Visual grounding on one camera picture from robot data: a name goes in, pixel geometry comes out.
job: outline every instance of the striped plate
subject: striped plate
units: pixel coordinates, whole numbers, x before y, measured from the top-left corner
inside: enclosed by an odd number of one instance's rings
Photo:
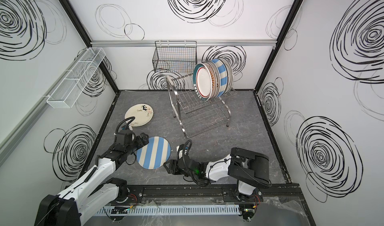
[[[136,152],[137,161],[146,169],[161,167],[170,156],[169,142],[162,137],[150,137],[148,145]]]
[[[218,72],[220,74],[220,90],[217,96],[221,96],[227,87],[227,81],[228,81],[227,69],[225,68],[224,63],[219,59],[212,59],[211,62],[213,62],[216,65]]]

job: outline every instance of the wall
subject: wall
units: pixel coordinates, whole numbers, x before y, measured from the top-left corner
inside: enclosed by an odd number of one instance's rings
[[[14,7],[12,12],[4,12],[7,3]],[[18,11],[21,4],[33,12]],[[0,15],[0,133],[5,137],[85,46],[58,0],[0,0]],[[28,37],[35,40],[32,46],[10,32],[9,25],[29,25],[12,22],[23,15],[35,22],[34,27],[39,26],[37,33],[45,31],[40,38],[32,28]],[[5,52],[6,43],[25,46]],[[112,89],[97,71],[73,108],[48,107],[0,167],[2,225],[32,225],[40,201],[76,180],[113,98]]]
[[[384,220],[383,3],[305,0],[258,93],[318,226]]]
[[[277,38],[293,0],[70,0],[92,40],[198,40]],[[292,31],[294,46],[296,35]],[[153,48],[107,48],[120,89],[148,87],[153,76]],[[201,60],[208,48],[197,49]],[[270,46],[216,47],[233,58],[234,88],[254,88]],[[165,73],[178,75],[181,70]]]

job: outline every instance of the cream plate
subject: cream plate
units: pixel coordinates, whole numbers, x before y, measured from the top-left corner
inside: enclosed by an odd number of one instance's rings
[[[132,106],[125,113],[125,118],[135,117],[129,125],[132,127],[139,127],[148,123],[153,117],[153,109],[148,104],[140,103]]]

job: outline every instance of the gray floor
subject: gray floor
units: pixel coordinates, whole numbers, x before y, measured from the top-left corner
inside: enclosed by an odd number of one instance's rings
[[[112,144],[116,126],[124,119],[125,112],[138,103],[151,105],[154,116],[149,123],[135,127],[133,131],[136,135],[145,132],[150,137],[164,137],[171,146],[170,159],[176,159],[176,147],[183,144],[185,138],[177,119],[172,115],[168,92],[124,91],[116,103],[92,162],[96,155],[101,155]],[[232,113],[230,126],[220,125],[191,137],[193,146],[189,156],[198,162],[216,161],[227,156],[232,147],[263,153],[269,157],[271,182],[285,183],[253,93],[239,91],[237,95],[228,99],[228,107]],[[133,160],[133,155],[128,156],[128,163]],[[164,167],[147,170],[137,162],[130,166],[123,164],[108,178],[111,177],[127,180],[129,185],[190,184],[184,181],[180,175],[169,175]],[[236,180],[232,177],[225,177],[216,183],[235,184]]]

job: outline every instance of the white wire basket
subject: white wire basket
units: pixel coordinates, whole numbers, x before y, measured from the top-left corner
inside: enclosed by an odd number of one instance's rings
[[[102,48],[88,48],[47,99],[53,108],[72,108],[105,57]]]

